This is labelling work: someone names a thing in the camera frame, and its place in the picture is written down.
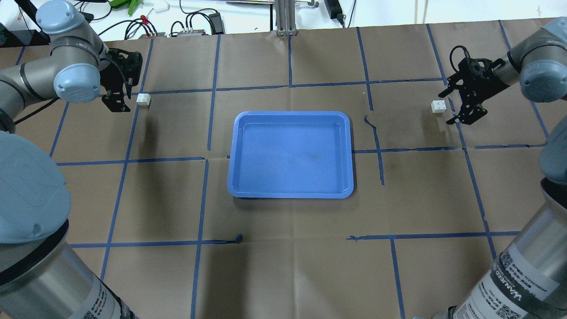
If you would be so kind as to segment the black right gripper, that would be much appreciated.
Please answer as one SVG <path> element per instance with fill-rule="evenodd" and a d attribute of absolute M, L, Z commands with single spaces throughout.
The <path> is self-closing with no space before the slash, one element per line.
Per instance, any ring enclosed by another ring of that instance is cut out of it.
<path fill-rule="evenodd" d="M 459 91 L 463 103 L 458 115 L 446 121 L 447 125 L 472 125 L 488 114 L 479 104 L 510 87 L 494 72 L 495 67 L 504 65 L 501 58 L 491 61 L 466 57 L 460 61 L 459 70 L 447 78 L 446 88 L 438 94 L 439 98 L 445 98 L 453 91 Z"/>

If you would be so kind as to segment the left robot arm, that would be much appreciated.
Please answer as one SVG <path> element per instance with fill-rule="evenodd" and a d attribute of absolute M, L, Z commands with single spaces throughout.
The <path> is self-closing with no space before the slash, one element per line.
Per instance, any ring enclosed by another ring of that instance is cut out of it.
<path fill-rule="evenodd" d="M 49 154 L 16 134 L 28 106 L 101 97 L 112 112 L 129 112 L 124 97 L 138 85 L 140 52 L 108 48 L 83 13 L 50 0 L 35 14 L 50 53 L 1 71 L 1 291 L 12 319 L 135 319 L 136 314 L 66 242 L 70 192 Z"/>

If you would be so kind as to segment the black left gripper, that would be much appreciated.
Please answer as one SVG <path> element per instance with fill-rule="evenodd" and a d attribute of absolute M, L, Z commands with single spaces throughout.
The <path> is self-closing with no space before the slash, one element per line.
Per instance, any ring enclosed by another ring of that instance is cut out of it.
<path fill-rule="evenodd" d="M 109 62 L 101 71 L 101 84 L 107 91 L 102 96 L 102 102 L 113 113 L 130 112 L 124 93 L 130 99 L 133 87 L 139 84 L 143 67 L 142 54 L 123 49 L 107 49 L 105 58 L 101 61 Z"/>

